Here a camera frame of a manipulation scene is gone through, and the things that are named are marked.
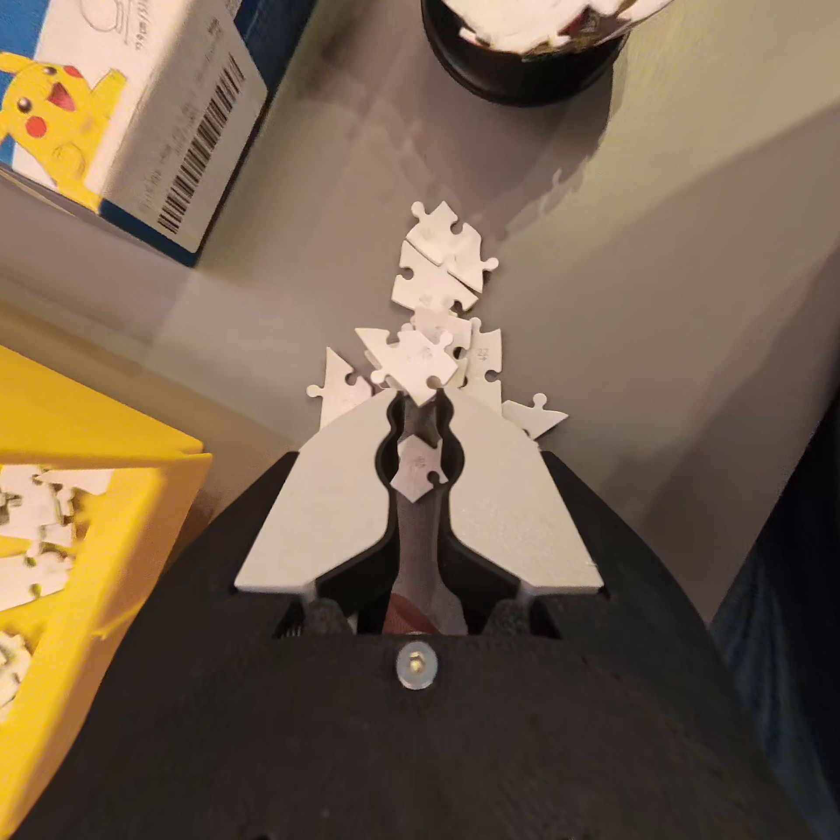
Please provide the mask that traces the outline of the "yellow plastic bin holding pieces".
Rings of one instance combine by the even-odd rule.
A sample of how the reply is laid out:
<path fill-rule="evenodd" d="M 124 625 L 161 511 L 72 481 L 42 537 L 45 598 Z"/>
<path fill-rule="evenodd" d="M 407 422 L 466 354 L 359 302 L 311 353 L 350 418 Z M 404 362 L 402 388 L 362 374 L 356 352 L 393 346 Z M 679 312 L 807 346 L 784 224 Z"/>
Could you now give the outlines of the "yellow plastic bin holding pieces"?
<path fill-rule="evenodd" d="M 212 457 L 203 444 L 1 350 L 1 466 L 115 469 L 89 548 L 1 724 L 1 837 L 10 838 L 74 742 L 115 652 L 158 581 Z"/>

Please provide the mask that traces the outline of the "person's blue jeans leg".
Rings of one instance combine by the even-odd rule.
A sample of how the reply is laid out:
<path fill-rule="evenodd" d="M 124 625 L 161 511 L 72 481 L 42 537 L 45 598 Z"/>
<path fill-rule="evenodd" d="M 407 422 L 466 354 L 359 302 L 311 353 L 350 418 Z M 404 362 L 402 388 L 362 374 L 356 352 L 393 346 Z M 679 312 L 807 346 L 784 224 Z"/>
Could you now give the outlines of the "person's blue jeans leg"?
<path fill-rule="evenodd" d="M 776 778 L 819 837 L 838 838 L 838 396 L 710 635 Z"/>

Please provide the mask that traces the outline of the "white jigsaw piece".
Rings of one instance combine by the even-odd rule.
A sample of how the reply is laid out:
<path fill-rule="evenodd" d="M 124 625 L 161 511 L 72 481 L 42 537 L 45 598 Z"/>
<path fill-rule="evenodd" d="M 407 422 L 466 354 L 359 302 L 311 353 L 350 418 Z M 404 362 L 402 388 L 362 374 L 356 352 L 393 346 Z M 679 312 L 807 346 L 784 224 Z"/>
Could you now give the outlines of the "white jigsaw piece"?
<path fill-rule="evenodd" d="M 371 373 L 371 382 L 384 386 L 392 379 L 395 386 L 411 397 L 418 407 L 435 398 L 437 388 L 428 381 L 435 378 L 443 387 L 458 370 L 447 347 L 454 341 L 451 332 L 442 332 L 438 341 L 417 330 L 400 331 L 397 344 L 389 344 L 384 329 L 357 329 L 360 340 L 379 368 Z"/>

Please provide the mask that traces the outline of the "pile of puzzle pieces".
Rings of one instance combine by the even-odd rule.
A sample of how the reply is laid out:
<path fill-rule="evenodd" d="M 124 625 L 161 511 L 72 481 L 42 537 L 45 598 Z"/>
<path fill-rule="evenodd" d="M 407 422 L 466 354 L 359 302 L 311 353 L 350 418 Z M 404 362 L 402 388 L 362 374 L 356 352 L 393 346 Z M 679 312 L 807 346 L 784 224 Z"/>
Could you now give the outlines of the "pile of puzzle pieces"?
<path fill-rule="evenodd" d="M 98 565 L 89 548 L 115 469 L 2 465 L 1 721 L 10 717 L 49 626 L 75 579 Z"/>

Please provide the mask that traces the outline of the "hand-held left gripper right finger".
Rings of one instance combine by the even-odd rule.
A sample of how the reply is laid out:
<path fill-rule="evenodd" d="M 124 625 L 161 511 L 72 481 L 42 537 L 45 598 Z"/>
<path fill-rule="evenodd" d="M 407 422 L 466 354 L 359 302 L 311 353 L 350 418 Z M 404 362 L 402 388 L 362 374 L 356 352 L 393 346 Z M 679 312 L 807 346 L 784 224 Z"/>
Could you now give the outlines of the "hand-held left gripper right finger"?
<path fill-rule="evenodd" d="M 554 481 L 518 425 L 464 391 L 439 391 L 443 485 L 437 568 L 481 632 L 501 602 L 595 595 L 604 581 Z"/>

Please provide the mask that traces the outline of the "blue puzzle box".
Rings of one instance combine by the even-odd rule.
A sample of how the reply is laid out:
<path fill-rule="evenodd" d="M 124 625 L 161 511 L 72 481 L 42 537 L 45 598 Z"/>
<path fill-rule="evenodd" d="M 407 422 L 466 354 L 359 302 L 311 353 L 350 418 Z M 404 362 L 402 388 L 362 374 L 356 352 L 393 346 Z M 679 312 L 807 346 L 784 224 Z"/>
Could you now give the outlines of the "blue puzzle box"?
<path fill-rule="evenodd" d="M 194 267 L 315 6 L 2 1 L 2 177 Z"/>

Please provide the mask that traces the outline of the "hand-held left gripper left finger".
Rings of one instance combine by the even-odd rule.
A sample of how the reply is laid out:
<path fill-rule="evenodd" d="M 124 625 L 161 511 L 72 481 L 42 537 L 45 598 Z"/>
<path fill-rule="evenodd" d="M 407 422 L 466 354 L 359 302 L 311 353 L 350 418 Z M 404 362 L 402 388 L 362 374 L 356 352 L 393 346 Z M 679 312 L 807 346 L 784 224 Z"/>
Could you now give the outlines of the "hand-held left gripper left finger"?
<path fill-rule="evenodd" d="M 396 445 L 401 393 L 382 391 L 292 454 L 235 577 L 238 592 L 336 602 L 359 632 L 381 632 L 400 567 Z"/>

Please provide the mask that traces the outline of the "black round ball stand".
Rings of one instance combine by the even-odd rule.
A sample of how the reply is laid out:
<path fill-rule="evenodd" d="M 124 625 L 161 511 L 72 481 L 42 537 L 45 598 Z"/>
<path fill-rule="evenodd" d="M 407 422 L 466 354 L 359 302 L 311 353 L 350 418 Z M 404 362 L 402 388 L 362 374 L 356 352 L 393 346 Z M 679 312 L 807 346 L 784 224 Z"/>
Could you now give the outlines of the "black round ball stand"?
<path fill-rule="evenodd" d="M 512 107 L 569 100 L 612 72 L 628 36 L 581 52 L 524 58 L 461 38 L 461 21 L 444 2 L 422 1 L 425 34 L 439 64 L 457 83 L 489 102 Z"/>

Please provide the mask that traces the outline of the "heap of jigsaw pieces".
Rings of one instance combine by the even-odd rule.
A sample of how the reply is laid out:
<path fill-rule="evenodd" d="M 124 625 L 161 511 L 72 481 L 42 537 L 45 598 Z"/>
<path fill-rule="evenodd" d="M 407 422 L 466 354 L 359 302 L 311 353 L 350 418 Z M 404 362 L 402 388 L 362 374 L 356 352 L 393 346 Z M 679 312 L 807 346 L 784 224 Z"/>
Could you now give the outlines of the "heap of jigsaw pieces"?
<path fill-rule="evenodd" d="M 503 401 L 499 379 L 501 331 L 484 331 L 478 318 L 469 318 L 469 311 L 484 290 L 486 275 L 499 266 L 498 259 L 482 256 L 482 237 L 471 225 L 463 224 L 459 231 L 454 230 L 458 216 L 446 202 L 432 211 L 415 202 L 411 213 L 415 224 L 403 239 L 401 272 L 395 276 L 391 292 L 391 301 L 409 312 L 410 318 L 396 332 L 385 329 L 388 343 L 397 344 L 400 331 L 417 330 L 434 342 L 441 333 L 452 333 L 455 339 L 446 352 L 455 359 L 458 370 L 443 387 L 435 378 L 429 379 L 429 385 L 437 391 L 448 387 L 470 396 L 514 424 L 529 439 L 538 440 L 567 415 L 548 409 L 548 398 L 542 393 L 535 394 L 529 405 Z M 325 354 L 323 383 L 307 388 L 309 398 L 321 401 L 320 429 L 370 400 L 375 388 L 399 391 L 418 407 L 392 379 L 384 386 L 371 382 L 371 373 L 379 365 L 365 346 L 364 357 L 371 366 L 368 376 L 357 374 L 335 350 L 327 348 Z"/>

